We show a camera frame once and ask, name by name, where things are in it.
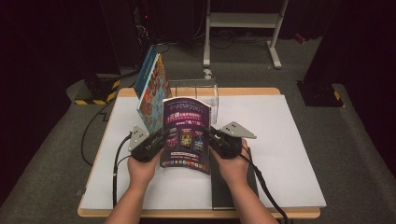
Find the person's left hand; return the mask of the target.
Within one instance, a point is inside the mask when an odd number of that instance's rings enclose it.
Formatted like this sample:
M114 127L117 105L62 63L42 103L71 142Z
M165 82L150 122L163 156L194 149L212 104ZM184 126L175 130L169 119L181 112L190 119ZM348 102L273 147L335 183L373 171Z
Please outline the person's left hand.
M129 186L132 189L146 189L148 187L149 182L155 175L156 164L162 153L163 150L161 149L149 162L140 162L133 157L128 159Z

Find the black notebook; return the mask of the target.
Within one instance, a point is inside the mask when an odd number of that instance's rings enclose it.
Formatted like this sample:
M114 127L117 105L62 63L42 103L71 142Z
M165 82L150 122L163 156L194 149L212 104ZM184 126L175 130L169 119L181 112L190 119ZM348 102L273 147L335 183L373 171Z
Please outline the black notebook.
M211 167L211 188L212 188L212 209L213 210L234 210L233 197L226 181L223 179L219 163L213 154L210 155ZM254 168L250 164L247 168L247 183L252 191L259 195Z

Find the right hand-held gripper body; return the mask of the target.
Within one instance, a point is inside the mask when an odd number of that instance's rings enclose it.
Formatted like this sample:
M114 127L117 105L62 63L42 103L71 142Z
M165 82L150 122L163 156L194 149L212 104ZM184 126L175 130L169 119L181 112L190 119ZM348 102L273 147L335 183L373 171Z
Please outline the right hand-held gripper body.
M223 159L233 159L241 154L243 138L257 138L256 134L235 121L216 130L218 140L211 143L211 147Z

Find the light blue picture book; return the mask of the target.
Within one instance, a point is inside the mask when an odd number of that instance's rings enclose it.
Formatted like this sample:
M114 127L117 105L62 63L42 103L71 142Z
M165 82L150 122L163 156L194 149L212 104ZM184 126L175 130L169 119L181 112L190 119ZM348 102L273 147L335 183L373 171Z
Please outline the light blue picture book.
M163 126L163 100L172 96L160 53L149 62L145 79L136 111L148 132L155 133Z

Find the purple book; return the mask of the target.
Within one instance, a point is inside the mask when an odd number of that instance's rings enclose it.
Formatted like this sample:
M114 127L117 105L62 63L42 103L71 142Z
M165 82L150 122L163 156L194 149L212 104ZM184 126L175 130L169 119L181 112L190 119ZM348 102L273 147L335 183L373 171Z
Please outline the purple book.
M168 131L160 158L162 168L190 168L210 174L208 136L211 107L195 98L163 101L163 128Z

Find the person's right hand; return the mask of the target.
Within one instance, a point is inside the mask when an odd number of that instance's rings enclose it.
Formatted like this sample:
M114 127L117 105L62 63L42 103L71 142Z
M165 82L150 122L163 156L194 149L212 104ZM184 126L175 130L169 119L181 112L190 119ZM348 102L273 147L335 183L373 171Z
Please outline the person's right hand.
M233 159L223 159L212 147L210 148L211 153L219 164L220 174L226 181L229 189L240 189L248 185L248 162L246 161L246 158L248 157L247 149L248 142L246 139L242 139L243 157L237 156Z

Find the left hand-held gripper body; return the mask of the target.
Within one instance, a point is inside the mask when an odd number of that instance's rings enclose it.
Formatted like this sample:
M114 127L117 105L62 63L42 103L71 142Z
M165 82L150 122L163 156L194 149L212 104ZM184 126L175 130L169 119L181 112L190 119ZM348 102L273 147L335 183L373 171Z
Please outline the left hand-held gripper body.
M163 143L156 143L156 133L148 133L142 128L134 126L128 147L133 158L140 162L149 162L162 148Z

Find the white metal stand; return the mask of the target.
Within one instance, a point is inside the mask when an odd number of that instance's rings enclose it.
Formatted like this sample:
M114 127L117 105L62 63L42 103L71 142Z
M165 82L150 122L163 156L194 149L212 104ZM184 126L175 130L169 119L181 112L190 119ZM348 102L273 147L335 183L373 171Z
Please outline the white metal stand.
M275 69L281 69L282 64L276 52L276 41L285 17L289 0L282 0L277 13L228 13L212 12L211 0L206 2L205 12L205 45L203 67L210 66L210 30L212 28L259 28L272 29L272 39L266 42Z

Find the clear acrylic book rack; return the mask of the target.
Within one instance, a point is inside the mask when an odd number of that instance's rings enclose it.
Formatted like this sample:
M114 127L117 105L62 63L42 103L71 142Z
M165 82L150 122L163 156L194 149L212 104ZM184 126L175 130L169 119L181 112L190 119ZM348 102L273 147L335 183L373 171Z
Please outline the clear acrylic book rack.
M179 79L170 80L169 85L175 97L196 98L211 106L211 123L218 119L219 91L215 79Z

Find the black yellow striped base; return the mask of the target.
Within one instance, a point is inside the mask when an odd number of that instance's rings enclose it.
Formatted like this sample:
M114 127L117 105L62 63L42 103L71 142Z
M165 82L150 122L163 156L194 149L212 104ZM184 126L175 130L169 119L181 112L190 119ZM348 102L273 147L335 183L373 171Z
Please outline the black yellow striped base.
M116 95L120 80L116 77L93 77L83 80L74 99L77 105L106 105Z
M343 107L344 103L339 92L328 84L298 81L297 87L306 106Z

